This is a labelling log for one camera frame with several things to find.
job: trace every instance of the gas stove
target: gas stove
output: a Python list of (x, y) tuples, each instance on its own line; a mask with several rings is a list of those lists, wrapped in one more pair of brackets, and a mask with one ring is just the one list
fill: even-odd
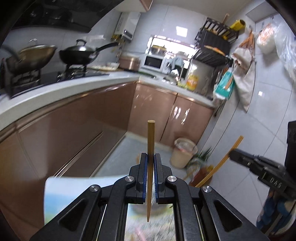
[(41, 74), (40, 70), (36, 73), (27, 73), (21, 76), (12, 77), (10, 85), (6, 86), (6, 92), (13, 98), (36, 88), (84, 77), (109, 75), (101, 71), (86, 68), (67, 68), (64, 72), (51, 72)]

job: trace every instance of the yellow bottle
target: yellow bottle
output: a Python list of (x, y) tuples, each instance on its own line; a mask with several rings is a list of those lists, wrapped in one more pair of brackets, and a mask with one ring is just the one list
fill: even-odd
[(240, 20), (236, 20), (231, 26), (230, 28), (233, 29), (234, 31), (239, 31), (242, 28), (244, 28), (246, 26), (246, 22), (242, 19)]

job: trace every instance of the wooden chopstick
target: wooden chopstick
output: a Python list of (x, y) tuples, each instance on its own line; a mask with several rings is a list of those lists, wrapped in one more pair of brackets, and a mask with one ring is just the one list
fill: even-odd
[(149, 222), (150, 213), (151, 213), (153, 163), (154, 163), (154, 139), (155, 139), (155, 121), (148, 120), (148, 138), (147, 138), (148, 170), (147, 170), (147, 199), (146, 199), (147, 222)]
[(227, 159), (229, 158), (229, 153), (230, 151), (232, 151), (233, 149), (237, 148), (238, 145), (241, 143), (242, 139), (244, 137), (243, 136), (240, 136), (237, 141), (235, 142), (235, 144), (232, 146), (232, 148), (229, 150), (229, 152), (227, 152), (227, 154), (223, 157), (223, 159), (218, 163), (217, 166), (214, 167), (214, 169), (212, 171), (210, 171), (210, 173), (204, 178), (202, 179), (199, 184), (197, 184), (195, 187), (196, 188), (200, 188), (202, 185), (204, 185), (204, 183), (209, 180), (214, 174), (215, 172), (217, 172), (220, 167), (227, 161)]
[(225, 87), (224, 87), (225, 90), (228, 90), (229, 86), (232, 83), (232, 80), (233, 80), (233, 75), (231, 75), (230, 79), (228, 80), (227, 84), (225, 85)]

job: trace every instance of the microwave oven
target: microwave oven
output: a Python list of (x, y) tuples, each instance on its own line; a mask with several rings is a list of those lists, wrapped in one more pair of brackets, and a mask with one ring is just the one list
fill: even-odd
[(162, 72), (166, 63), (166, 58), (160, 55), (143, 54), (141, 68)]

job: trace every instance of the metal screw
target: metal screw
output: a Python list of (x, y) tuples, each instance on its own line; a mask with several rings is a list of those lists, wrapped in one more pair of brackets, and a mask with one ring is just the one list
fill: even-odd
[(133, 176), (126, 176), (125, 180), (130, 183), (134, 180), (134, 177)]
[(202, 190), (204, 192), (210, 192), (212, 190), (212, 188), (210, 186), (205, 185), (205, 186), (202, 187)]
[(99, 190), (99, 185), (91, 185), (90, 187), (89, 187), (89, 189), (92, 191), (92, 192), (96, 192), (96, 191), (98, 191)]
[(168, 176), (168, 181), (170, 182), (175, 182), (177, 180), (177, 178), (175, 176)]

